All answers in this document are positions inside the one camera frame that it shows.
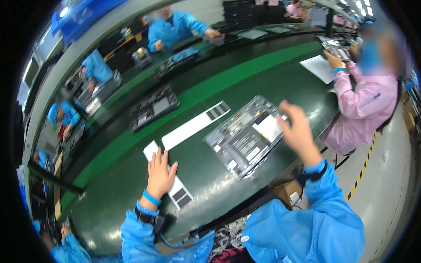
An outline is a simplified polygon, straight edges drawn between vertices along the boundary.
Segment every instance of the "workbench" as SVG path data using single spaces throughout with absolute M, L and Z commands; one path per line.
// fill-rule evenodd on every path
M 179 162 L 177 175 L 194 200 L 177 210 L 168 196 L 163 197 L 159 209 L 162 215 L 169 216 L 164 236 L 179 237 L 215 220 L 274 179 L 291 180 L 288 175 L 279 178 L 297 158 L 283 141 L 251 177 L 239 181 L 203 138 L 258 94 L 273 104 L 287 99 L 301 106 L 314 138 L 318 137 L 338 113 L 337 98 L 327 92 L 333 83 L 325 85 L 299 62 L 321 53 L 322 47 L 315 41 L 314 33 L 310 33 L 234 49 L 165 83 L 156 82 L 151 73 L 144 76 L 146 72 L 143 72 L 140 82 L 120 94 L 96 119 L 108 118 L 105 127 L 89 141 L 80 160 L 71 168 L 77 176 L 67 175 L 68 180 L 85 188 L 85 196 L 77 198 L 66 193 L 60 220 L 72 217 L 76 234 L 89 252 L 96 255 L 119 252 L 125 212 L 134 209 L 147 186 L 143 148 L 152 140 L 162 146 L 163 135 L 222 100 L 231 112 L 169 151 L 170 164 Z M 142 97 L 145 89 L 167 83 L 178 96 L 179 109 L 131 134 L 129 106 Z

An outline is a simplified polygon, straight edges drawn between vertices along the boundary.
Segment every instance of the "floor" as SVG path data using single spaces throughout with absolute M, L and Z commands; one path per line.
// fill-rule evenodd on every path
M 316 144 L 321 149 L 324 146 L 318 139 Z M 370 144 L 361 145 L 336 170 L 336 175 L 339 177 L 338 185 L 342 187 L 345 197 L 354 187 L 369 150 Z M 331 151 L 325 151 L 323 156 L 335 163 L 336 154 Z M 338 156 L 337 163 L 339 164 L 343 158 Z M 360 259 L 361 263 L 370 260 L 371 263 L 380 262 L 378 259 L 384 258 L 392 247 L 388 246 L 388 243 L 395 229 L 397 230 L 395 236 L 405 229 L 402 223 L 398 225 L 398 221 L 407 200 L 412 159 L 410 138 L 403 119 L 402 105 L 399 105 L 383 134 L 376 134 L 365 171 L 349 199 L 352 209 L 361 217 L 365 228 L 365 251 Z M 306 208 L 308 200 L 303 197 L 297 205 Z

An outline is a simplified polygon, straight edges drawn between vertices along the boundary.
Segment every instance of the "pink jacket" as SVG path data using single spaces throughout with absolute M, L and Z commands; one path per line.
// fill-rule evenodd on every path
M 287 13 L 293 14 L 296 17 L 301 18 L 303 14 L 301 13 L 301 10 L 298 9 L 294 4 L 290 4 L 287 6 Z
M 333 16 L 333 22 L 335 22 L 335 23 L 338 23 L 338 24 L 344 24 L 344 22 L 345 22 L 345 19 L 344 18 L 341 18 L 341 17 L 339 17 L 338 15 L 334 15 Z
M 263 5 L 265 0 L 256 0 L 256 5 Z M 279 0 L 268 0 L 268 5 L 277 6 L 279 5 Z
M 374 131 L 393 114 L 397 100 L 397 79 L 388 76 L 362 76 L 354 62 L 347 64 L 357 82 L 355 91 L 349 76 L 338 72 L 335 91 L 341 112 L 320 135 L 336 154 L 345 155 L 362 142 L 371 143 Z

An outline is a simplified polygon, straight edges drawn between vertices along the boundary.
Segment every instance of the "computer screen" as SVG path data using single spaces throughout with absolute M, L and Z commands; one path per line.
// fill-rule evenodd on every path
M 318 6 L 312 6 L 310 11 L 312 13 L 310 26 L 325 27 L 327 22 L 325 9 Z

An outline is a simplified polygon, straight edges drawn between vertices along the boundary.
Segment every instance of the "blue cap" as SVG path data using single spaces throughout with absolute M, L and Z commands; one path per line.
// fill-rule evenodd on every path
M 57 103 L 54 103 L 51 108 L 50 111 L 48 112 L 47 118 L 50 122 L 52 122 L 54 125 L 57 124 L 57 110 L 59 109 L 59 106 L 57 105 Z

